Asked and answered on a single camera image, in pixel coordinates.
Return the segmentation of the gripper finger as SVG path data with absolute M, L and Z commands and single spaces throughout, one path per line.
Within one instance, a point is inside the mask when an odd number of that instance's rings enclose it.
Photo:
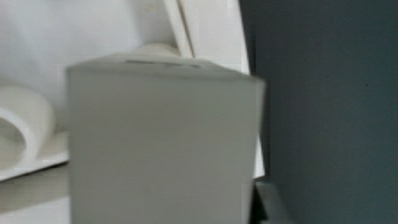
M 291 224 L 278 190 L 270 182 L 255 182 L 255 224 Z

